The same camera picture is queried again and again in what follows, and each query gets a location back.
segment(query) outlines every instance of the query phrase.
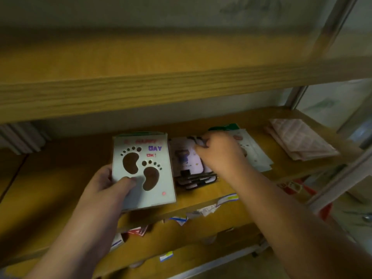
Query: floor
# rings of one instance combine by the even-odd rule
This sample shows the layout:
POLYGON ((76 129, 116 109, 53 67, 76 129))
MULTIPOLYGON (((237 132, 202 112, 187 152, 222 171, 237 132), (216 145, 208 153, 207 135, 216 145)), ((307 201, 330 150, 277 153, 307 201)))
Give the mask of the floor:
POLYGON ((192 279, 289 279, 284 267, 274 255, 272 249, 267 249, 258 257, 251 254, 200 273, 192 279))

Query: foot-shaped hole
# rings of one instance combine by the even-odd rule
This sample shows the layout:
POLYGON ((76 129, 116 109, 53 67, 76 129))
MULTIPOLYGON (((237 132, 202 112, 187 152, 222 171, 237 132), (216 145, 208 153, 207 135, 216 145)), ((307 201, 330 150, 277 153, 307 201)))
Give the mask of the foot-shaped hole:
POLYGON ((145 168, 143 174, 146 177, 146 181, 143 183, 143 189, 150 191, 159 181, 159 171, 155 167, 150 166, 145 168))
POLYGON ((123 158, 124 169, 130 174, 136 174, 138 172, 138 167, 136 165, 139 155, 135 152, 126 154, 123 158))

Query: person's right hand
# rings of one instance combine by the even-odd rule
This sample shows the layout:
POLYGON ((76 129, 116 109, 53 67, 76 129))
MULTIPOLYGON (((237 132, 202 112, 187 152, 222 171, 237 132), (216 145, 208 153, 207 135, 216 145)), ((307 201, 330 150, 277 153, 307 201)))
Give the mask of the person's right hand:
POLYGON ((217 175, 233 184, 250 166, 243 155, 240 145, 224 131, 210 131, 202 136, 206 146, 195 146, 196 153, 202 161, 217 175))

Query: box with footprint cutouts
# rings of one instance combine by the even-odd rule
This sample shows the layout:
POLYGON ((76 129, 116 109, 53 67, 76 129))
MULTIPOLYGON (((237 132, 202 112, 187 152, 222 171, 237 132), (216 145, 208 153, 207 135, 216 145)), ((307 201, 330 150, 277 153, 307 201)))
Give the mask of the box with footprint cutouts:
POLYGON ((117 182, 125 176, 137 179, 137 185, 124 200, 123 211, 176 201, 167 136, 161 132, 137 132, 114 138, 112 180, 117 182))

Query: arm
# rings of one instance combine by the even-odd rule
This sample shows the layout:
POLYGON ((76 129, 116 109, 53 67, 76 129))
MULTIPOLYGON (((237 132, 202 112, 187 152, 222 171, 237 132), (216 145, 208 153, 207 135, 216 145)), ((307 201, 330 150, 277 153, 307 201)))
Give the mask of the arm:
POLYGON ((125 196, 135 186, 128 177, 111 183, 111 165, 92 177, 67 225, 26 279, 91 278, 116 234, 125 196))
POLYGON ((198 155, 238 193, 291 278, 372 278, 371 256, 256 171, 234 138, 203 138, 198 155))

